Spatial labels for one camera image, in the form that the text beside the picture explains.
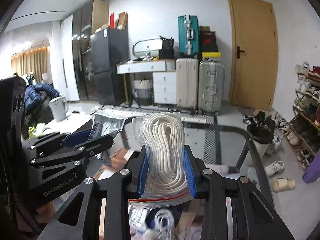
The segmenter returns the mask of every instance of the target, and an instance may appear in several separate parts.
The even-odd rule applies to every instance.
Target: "blue gripper pad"
[[[146,181],[147,181],[148,170],[149,170],[148,156],[147,156],[147,153],[145,152],[144,157],[143,157],[143,161],[142,161],[142,165],[141,165],[141,169],[139,172],[139,176],[138,176],[137,193],[138,193],[139,197],[141,197],[141,195],[144,192],[144,188],[145,188]]]
[[[63,147],[74,147],[78,144],[84,143],[91,133],[91,129],[83,130],[77,133],[67,135],[60,143]]]
[[[185,166],[184,171],[186,174],[189,192],[192,195],[192,197],[195,198],[196,197],[196,178],[195,178],[195,174],[193,173],[189,156],[185,147],[183,147],[183,154],[184,154],[184,166]]]

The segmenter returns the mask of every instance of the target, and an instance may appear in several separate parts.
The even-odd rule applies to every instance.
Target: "bolt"
[[[93,182],[93,178],[91,178],[91,177],[87,177],[84,179],[85,184],[91,184],[92,182]]]
[[[210,174],[213,173],[213,171],[211,169],[206,168],[206,169],[203,170],[203,173],[207,174],[207,175],[210,175]]]
[[[242,177],[240,177],[240,182],[242,182],[242,183],[248,183],[248,182],[249,182],[249,179],[248,179],[247,177],[245,177],[245,176],[242,176]]]
[[[120,174],[121,175],[127,175],[127,174],[129,174],[129,170],[128,169],[122,169],[121,171],[120,171]]]

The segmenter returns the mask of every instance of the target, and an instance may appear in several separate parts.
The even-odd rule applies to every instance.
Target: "white cable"
[[[164,226],[164,219],[167,220],[167,225]],[[174,218],[170,210],[160,209],[155,215],[155,228],[159,232],[158,240],[174,240]]]
[[[183,171],[184,129],[175,114],[153,114],[145,120],[142,136],[150,148],[146,188],[154,193],[175,194],[187,188]]]

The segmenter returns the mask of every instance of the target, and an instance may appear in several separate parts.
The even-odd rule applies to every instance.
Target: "blue jacket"
[[[56,98],[59,96],[59,92],[53,87],[38,83],[34,86],[28,86],[24,95],[25,109],[24,113],[28,113],[30,109],[38,106],[41,103],[40,91],[44,91],[51,98]]]

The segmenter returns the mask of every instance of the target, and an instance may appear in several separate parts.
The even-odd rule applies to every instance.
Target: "teal suitcase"
[[[178,17],[179,52],[186,56],[193,56],[199,50],[199,24],[198,17],[185,15]]]

